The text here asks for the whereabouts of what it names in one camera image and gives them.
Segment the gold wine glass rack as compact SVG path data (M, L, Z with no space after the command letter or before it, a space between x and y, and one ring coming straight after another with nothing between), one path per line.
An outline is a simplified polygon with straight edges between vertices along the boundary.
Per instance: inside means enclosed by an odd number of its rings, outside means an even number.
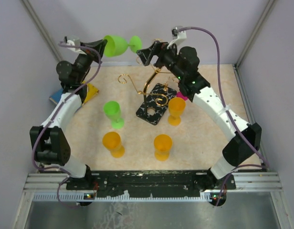
M164 113L168 109L169 101L176 97L177 91L168 87L168 83L157 83L150 93L147 92L151 82L155 77L164 72L161 67L156 67L150 63L150 60L145 59L145 66L150 65L154 73L146 81L142 91L136 90L137 94L143 95L144 101L136 111L136 116L152 125L157 125Z

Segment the pink wine glass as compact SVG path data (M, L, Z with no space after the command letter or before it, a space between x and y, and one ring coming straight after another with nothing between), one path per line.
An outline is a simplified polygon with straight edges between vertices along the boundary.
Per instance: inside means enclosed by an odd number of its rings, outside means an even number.
M181 92L177 92L176 97L182 98L184 101L188 100L188 98L184 96Z

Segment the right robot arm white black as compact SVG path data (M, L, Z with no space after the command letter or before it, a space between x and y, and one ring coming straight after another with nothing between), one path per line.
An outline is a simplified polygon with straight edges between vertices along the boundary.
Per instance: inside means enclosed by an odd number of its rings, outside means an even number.
M226 136L228 144L219 160L208 170L207 177L211 188L220 188L228 173L259 150L262 128L257 123L248 123L223 105L210 83L198 71L200 60L195 48L185 46L178 50L175 44L169 47L167 42L155 41L136 53L144 66L156 56L154 66L166 67L178 79L182 95L206 112Z

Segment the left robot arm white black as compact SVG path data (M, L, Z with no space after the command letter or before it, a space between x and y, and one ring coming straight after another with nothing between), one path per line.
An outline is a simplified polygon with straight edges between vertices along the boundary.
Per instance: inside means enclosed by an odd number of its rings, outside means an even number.
M81 188L88 189L94 178L87 174L88 166L71 155L64 131L87 98L89 82L85 78L93 62L102 63L107 40L84 43L65 38L58 45L78 53L78 56L74 63L60 61L56 65L62 95L50 116L41 125L30 129L31 161L39 171L43 170L40 164L44 164L45 169L59 169L77 179L76 183Z

